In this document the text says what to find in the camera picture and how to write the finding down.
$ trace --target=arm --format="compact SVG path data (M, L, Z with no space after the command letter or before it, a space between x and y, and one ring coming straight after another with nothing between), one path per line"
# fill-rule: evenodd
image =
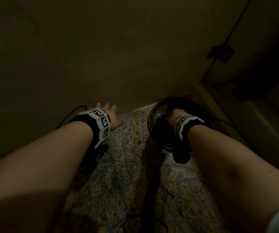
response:
M184 115L173 114L174 120ZM279 170L240 142L202 125L189 130L188 140L226 221L264 231L279 210Z
M122 124L116 106L109 109L107 104L103 110L111 118L112 130ZM0 161L0 231L46 230L92 138L91 128L76 121Z

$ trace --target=beige wall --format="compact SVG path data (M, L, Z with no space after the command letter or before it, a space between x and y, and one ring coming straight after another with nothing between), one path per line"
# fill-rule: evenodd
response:
M247 0L0 0L0 153L74 107L189 91Z
M205 81L213 85L247 72L279 41L279 0L252 0L228 44L235 51L226 64L216 60Z

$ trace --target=hand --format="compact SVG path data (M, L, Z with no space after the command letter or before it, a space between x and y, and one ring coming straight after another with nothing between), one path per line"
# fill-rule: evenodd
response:
M176 120L183 115L186 115L188 113L185 112L185 110L181 109L173 109L172 115L170 117L166 117L165 120L169 122L169 124L173 127L176 123Z
M101 103L97 103L96 107L98 107L100 109ZM117 106L116 105L113 105L110 109L109 103L106 103L106 105L102 108L102 110L104 112L106 112L108 114L108 116L110 117L110 125L111 125L110 130L111 131L117 129L124 123L117 118L117 115L116 115Z

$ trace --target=granite surface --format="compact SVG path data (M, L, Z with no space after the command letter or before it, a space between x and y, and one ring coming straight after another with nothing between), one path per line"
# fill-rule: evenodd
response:
M225 232L195 161L178 164L150 137L153 105L123 114L91 175L78 173L54 232Z

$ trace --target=wristband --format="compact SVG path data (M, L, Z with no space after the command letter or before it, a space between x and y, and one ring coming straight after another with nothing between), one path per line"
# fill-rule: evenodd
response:
M179 137L181 141L186 141L187 134L190 128L195 125L204 125L204 121L196 116L191 114L186 114L184 116L180 116L175 123L174 126L174 134Z
M80 112L69 123L74 121L84 122L90 126L93 131L93 139L90 147L93 147L93 149L96 149L109 136L110 117L99 108Z

